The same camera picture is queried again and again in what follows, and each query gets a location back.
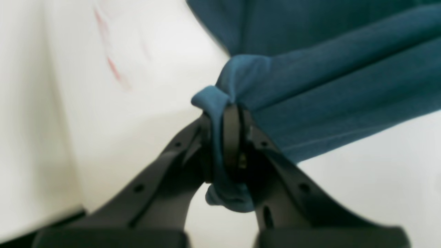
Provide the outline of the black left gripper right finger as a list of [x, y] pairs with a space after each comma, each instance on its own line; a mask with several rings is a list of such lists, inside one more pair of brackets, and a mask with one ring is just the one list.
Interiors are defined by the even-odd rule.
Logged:
[[230, 178], [251, 195], [256, 248], [410, 247], [402, 228], [369, 221], [330, 197], [238, 105], [223, 113], [223, 158]]

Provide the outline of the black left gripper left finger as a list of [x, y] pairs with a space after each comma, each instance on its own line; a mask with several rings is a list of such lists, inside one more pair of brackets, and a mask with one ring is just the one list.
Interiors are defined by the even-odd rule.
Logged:
[[183, 228], [194, 194], [213, 181], [211, 120], [181, 130], [158, 158], [85, 218], [44, 229], [34, 248], [187, 248]]

